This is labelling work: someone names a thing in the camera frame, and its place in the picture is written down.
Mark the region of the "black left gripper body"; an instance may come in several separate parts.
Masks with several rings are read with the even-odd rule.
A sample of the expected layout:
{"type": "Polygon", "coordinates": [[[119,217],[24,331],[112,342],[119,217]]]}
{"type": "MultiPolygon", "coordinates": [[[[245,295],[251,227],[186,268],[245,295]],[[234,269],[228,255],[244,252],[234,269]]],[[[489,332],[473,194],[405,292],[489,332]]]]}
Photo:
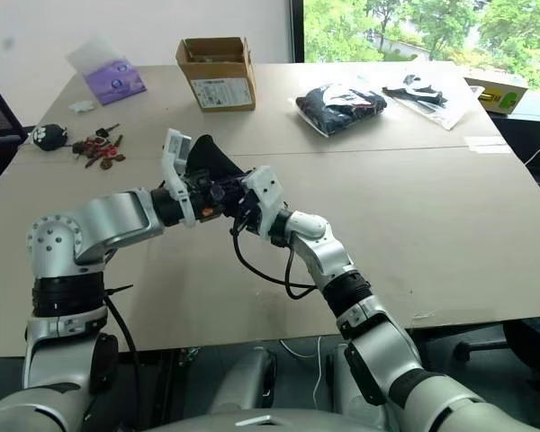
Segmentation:
{"type": "Polygon", "coordinates": [[[209,198],[212,182],[216,181],[212,180],[207,170],[199,170],[185,177],[194,216],[198,221],[216,219],[225,211],[224,201],[212,202],[209,198]]]}

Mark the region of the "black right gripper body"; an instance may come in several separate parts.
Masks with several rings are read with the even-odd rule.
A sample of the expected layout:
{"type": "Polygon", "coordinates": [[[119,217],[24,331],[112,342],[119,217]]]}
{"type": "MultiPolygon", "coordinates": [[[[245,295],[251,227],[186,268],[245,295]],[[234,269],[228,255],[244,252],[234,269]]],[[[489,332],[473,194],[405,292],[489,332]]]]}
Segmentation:
{"type": "Polygon", "coordinates": [[[259,199],[249,186],[244,193],[227,193],[227,216],[233,219],[230,234],[239,234],[243,229],[257,232],[259,222],[259,199]]]}

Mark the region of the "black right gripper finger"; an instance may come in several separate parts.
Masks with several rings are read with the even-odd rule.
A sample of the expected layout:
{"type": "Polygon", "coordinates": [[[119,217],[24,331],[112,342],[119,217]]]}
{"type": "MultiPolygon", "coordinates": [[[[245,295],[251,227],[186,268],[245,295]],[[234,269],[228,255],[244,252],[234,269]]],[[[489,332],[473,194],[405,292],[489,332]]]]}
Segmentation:
{"type": "Polygon", "coordinates": [[[229,176],[221,179],[219,186],[224,193],[244,193],[246,190],[244,181],[247,178],[248,174],[229,176]]]}

